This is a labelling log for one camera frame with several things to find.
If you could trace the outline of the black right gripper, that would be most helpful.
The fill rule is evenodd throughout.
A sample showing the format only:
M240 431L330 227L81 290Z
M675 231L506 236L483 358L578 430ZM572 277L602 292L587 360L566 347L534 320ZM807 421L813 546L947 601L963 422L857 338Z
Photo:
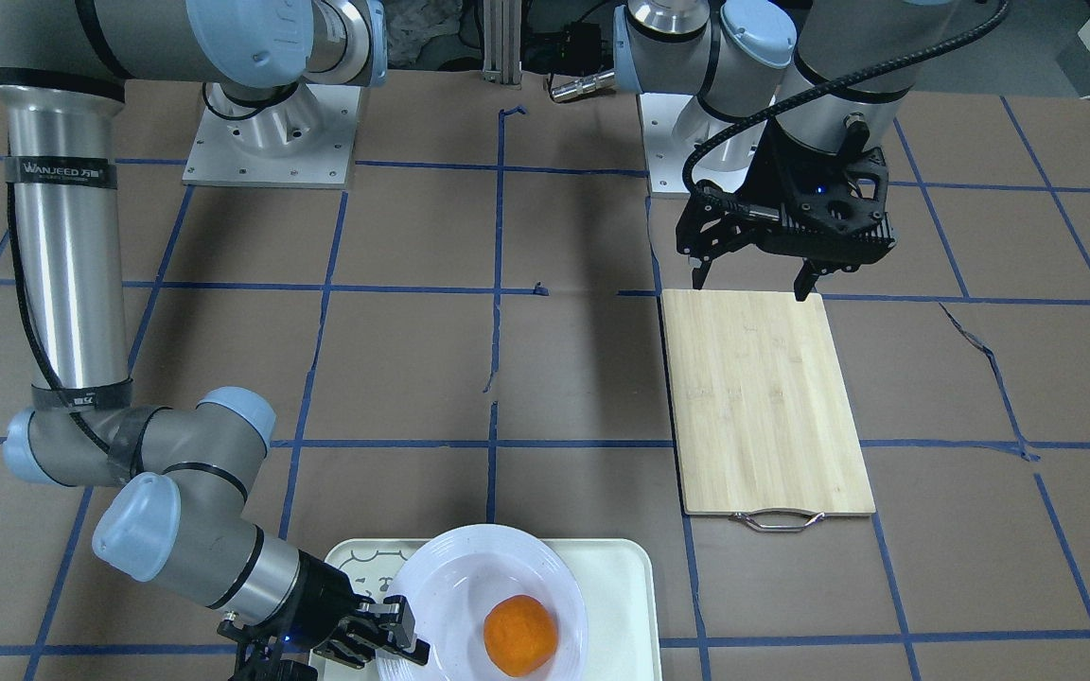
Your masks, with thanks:
M378 652L420 667L429 662L429 643L417 639L403 596L364 601L346 573L305 552L296 568L256 559L225 613L218 634L237 642L231 680L316 680L314 667L284 658L287 645L358 670Z

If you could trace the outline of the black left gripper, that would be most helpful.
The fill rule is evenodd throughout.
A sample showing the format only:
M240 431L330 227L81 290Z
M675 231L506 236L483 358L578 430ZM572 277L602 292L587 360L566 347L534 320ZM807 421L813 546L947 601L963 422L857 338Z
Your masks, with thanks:
M864 120L847 119L840 130L839 148L823 153L771 120L748 173L749 202L715 184L692 191L676 234L677 250L693 262L693 289L704 288L715 258L766 233L761 250L806 258L794 281L799 302L821 277L839 271L838 263L868 266L894 250L884 154L870 142Z

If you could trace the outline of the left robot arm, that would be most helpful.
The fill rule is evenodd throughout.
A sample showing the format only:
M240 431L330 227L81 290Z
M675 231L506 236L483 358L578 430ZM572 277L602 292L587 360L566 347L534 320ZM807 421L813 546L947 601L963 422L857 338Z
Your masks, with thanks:
M953 1L630 1L620 92L640 97L650 193L685 199L675 244L702 288L723 254L801 262L794 291L894 250L882 144Z

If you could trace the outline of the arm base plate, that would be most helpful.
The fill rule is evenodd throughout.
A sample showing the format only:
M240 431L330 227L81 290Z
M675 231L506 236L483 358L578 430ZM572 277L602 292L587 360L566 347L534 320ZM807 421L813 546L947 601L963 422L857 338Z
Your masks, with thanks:
M208 86L183 181L220 189L346 189L360 87L300 82L284 102L246 119L247 108Z
M641 94L639 108L650 194L654 198L687 198L682 181L685 159L697 144L729 125L706 113L695 96ZM760 124L720 144L699 161L694 180L714 181L726 191L740 189L762 134Z

